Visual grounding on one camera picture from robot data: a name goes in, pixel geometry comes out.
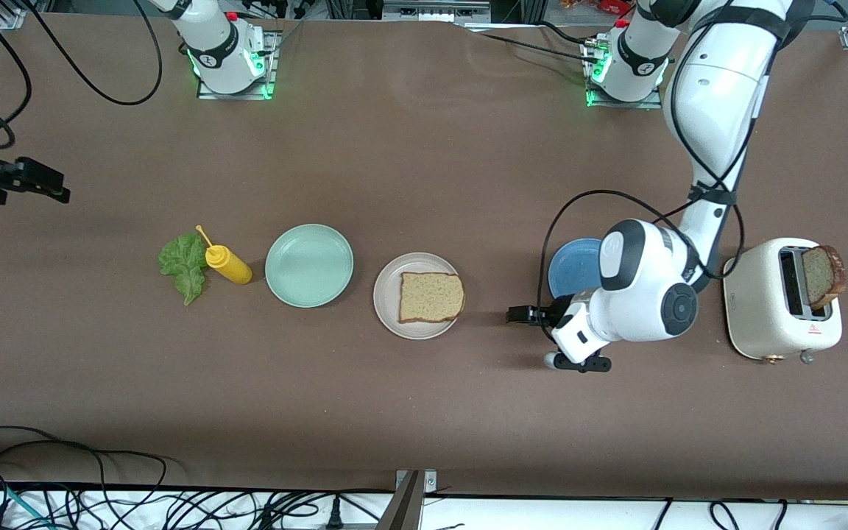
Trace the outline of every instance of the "light green plate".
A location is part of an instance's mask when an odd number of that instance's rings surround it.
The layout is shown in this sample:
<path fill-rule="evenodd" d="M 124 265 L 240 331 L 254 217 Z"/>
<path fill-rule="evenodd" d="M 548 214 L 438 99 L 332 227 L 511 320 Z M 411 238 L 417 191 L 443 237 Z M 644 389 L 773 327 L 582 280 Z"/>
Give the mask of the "light green plate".
<path fill-rule="evenodd" d="M 295 308 L 332 302 L 353 277 L 353 249 L 326 225 L 290 228 L 266 254 L 266 284 L 280 301 Z"/>

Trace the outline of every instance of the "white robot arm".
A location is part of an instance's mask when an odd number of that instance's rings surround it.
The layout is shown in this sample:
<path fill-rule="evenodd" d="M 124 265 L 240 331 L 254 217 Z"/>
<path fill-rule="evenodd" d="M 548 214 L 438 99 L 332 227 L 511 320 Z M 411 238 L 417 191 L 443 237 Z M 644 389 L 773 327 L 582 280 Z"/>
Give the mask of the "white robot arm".
<path fill-rule="evenodd" d="M 215 93 L 246 90 L 265 74 L 264 31 L 238 17 L 229 20 L 218 0 L 149 0 L 179 30 L 195 73 Z"/>
<path fill-rule="evenodd" d="M 670 131 L 692 158 L 690 205 L 678 228 L 632 219 L 610 228 L 600 248 L 600 288 L 521 317 L 511 309 L 511 322 L 553 326 L 559 352 L 546 356 L 549 367 L 606 372 L 610 360 L 598 353 L 610 342 L 670 339 L 692 326 L 696 292 L 716 275 L 721 229 L 735 204 L 773 56 L 791 33 L 790 6 L 643 0 L 628 27 L 605 36 L 609 54 L 593 81 L 609 98 L 635 102 L 659 84 L 680 31 L 690 35 L 663 105 Z"/>

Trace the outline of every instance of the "plate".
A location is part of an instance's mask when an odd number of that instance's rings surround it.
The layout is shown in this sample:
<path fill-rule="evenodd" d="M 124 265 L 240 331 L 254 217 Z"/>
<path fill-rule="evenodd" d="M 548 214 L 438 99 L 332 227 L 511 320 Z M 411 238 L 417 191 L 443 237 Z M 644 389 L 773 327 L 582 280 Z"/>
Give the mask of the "plate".
<path fill-rule="evenodd" d="M 600 239 L 569 242 L 555 252 L 548 265 L 548 290 L 555 298 L 600 286 Z"/>
<path fill-rule="evenodd" d="M 401 255 L 384 266 L 378 279 L 375 280 L 373 295 L 375 312 L 378 313 L 378 318 L 384 327 L 390 329 L 394 335 L 411 340 L 433 339 L 447 329 L 451 329 L 457 319 L 438 323 L 398 322 L 401 305 L 401 272 L 447 272 L 449 275 L 456 275 L 457 269 L 454 269 L 444 258 L 427 252 Z"/>
<path fill-rule="evenodd" d="M 353 277 L 353 249 L 342 234 L 326 225 L 290 228 L 266 254 L 266 284 L 294 308 L 332 302 Z"/>

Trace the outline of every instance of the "yellow bottle cap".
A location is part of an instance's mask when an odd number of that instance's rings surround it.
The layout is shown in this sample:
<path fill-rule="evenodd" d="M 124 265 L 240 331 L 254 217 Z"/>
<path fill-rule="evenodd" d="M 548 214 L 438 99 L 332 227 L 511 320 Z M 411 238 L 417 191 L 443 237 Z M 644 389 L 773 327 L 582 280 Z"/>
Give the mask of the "yellow bottle cap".
<path fill-rule="evenodd" d="M 231 251 L 223 245 L 210 246 L 205 251 L 205 261 L 209 267 L 215 269 L 225 267 L 225 264 L 231 259 Z"/>

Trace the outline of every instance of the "toast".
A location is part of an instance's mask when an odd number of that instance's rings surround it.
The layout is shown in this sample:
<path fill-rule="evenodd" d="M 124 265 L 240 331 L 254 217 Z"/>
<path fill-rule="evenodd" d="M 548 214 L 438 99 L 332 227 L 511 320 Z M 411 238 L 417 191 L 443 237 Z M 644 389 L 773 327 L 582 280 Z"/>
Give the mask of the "toast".
<path fill-rule="evenodd" d="M 401 323 L 452 321 L 464 310 L 464 284 L 445 272 L 401 272 Z"/>
<path fill-rule="evenodd" d="M 813 310 L 823 308 L 846 291 L 846 268 L 835 248 L 820 245 L 804 252 L 802 258 L 808 304 Z"/>

